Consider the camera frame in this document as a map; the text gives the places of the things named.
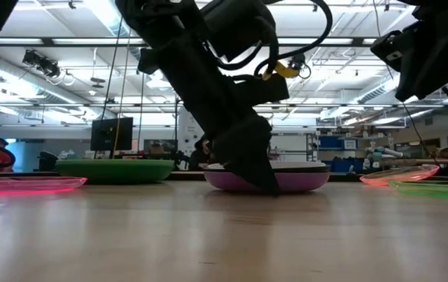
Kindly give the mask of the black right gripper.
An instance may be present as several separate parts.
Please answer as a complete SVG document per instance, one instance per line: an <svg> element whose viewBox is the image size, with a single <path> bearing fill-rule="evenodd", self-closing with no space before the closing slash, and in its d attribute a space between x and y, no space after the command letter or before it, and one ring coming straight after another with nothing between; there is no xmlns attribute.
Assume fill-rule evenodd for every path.
<svg viewBox="0 0 448 282"><path fill-rule="evenodd" d="M415 23L403 30L395 98L424 99L448 84L448 0L409 0Z"/></svg>

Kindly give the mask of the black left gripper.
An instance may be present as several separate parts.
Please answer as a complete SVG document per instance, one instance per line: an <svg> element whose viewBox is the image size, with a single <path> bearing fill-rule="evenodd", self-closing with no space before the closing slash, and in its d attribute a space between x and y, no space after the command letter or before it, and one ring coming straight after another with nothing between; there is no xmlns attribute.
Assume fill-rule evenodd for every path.
<svg viewBox="0 0 448 282"><path fill-rule="evenodd" d="M199 38L156 34L143 40L150 47L142 51L141 62L161 70L200 127L215 138L215 159L262 192L277 195L279 184L267 156L272 128L238 101L234 80L221 73Z"/></svg>

